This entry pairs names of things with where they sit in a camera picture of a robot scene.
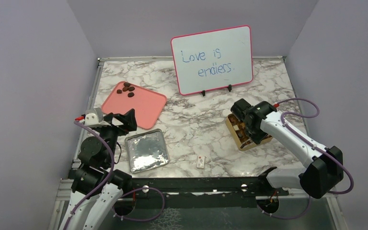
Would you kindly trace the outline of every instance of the brown object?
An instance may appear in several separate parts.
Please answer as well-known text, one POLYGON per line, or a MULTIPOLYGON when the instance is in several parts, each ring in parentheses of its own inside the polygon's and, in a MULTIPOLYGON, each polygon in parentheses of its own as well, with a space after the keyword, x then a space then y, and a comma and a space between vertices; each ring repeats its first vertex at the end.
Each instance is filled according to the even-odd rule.
POLYGON ((235 140, 236 146, 240 151, 246 151, 259 145, 263 145, 270 142, 273 137, 268 135, 263 139, 259 145, 256 145, 245 133, 245 123, 240 122, 235 115, 229 114, 225 121, 226 126, 229 129, 230 134, 232 134, 235 140))

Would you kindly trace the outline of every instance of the wall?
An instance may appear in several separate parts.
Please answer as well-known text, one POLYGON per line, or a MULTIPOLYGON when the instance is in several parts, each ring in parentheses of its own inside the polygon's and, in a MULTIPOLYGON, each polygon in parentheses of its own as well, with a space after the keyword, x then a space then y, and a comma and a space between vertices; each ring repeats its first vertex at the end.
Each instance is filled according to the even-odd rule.
POLYGON ((368 1, 320 0, 286 67, 297 95, 322 109, 308 120, 311 135, 342 149, 355 178, 353 192, 339 198, 348 227, 368 229, 368 1))
POLYGON ((0 0, 0 230, 48 227, 96 65, 65 0, 0 0))
POLYGON ((68 0, 100 57, 171 56, 174 36, 248 24, 253 55, 287 55, 318 0, 68 0))

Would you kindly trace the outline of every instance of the pink cutting board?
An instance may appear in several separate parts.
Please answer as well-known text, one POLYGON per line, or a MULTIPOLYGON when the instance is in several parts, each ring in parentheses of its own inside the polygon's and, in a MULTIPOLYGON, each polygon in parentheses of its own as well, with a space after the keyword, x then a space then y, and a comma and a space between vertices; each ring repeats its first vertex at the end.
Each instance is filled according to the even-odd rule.
POLYGON ((159 118, 164 105, 166 105, 167 97, 161 93, 154 92, 131 83, 135 87, 133 97, 128 97, 129 91, 116 93, 116 90, 122 90, 123 83, 119 82, 111 94, 102 105, 102 111, 106 114, 125 114, 130 109, 135 109, 136 122, 139 127, 150 129, 154 126, 159 118))

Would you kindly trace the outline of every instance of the marble table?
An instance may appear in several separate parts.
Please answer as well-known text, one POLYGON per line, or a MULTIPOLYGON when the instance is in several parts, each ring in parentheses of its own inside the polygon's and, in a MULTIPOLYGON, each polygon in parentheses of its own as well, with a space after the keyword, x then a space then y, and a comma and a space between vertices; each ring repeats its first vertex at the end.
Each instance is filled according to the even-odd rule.
MULTIPOLYGON (((244 98, 251 105, 260 101, 275 103, 294 97, 283 60, 254 60, 254 80, 251 83, 201 94, 182 96, 178 92, 173 61, 106 61, 100 78, 95 107, 101 107, 115 85, 120 81, 140 85, 167 96, 156 125, 164 133, 170 162, 162 167, 132 174, 138 178, 156 177, 239 177, 258 176, 271 166, 297 168, 302 164, 277 140, 262 146, 239 151, 225 118, 233 103, 244 98), (205 156, 205 168, 196 167, 198 156, 205 156)), ((284 111, 299 111, 297 103, 282 104, 284 111)), ((305 132, 300 118, 288 117, 305 132)), ((129 136, 146 132, 138 128, 129 136)), ((122 157, 115 166, 130 173, 125 137, 118 139, 122 157)))

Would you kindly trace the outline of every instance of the white board with red frame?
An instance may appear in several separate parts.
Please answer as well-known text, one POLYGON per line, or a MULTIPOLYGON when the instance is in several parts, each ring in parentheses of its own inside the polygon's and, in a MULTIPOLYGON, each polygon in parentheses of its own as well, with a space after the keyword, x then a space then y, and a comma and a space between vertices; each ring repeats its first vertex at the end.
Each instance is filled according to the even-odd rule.
POLYGON ((227 88, 253 80, 252 35, 248 25, 171 39, 182 95, 227 88))

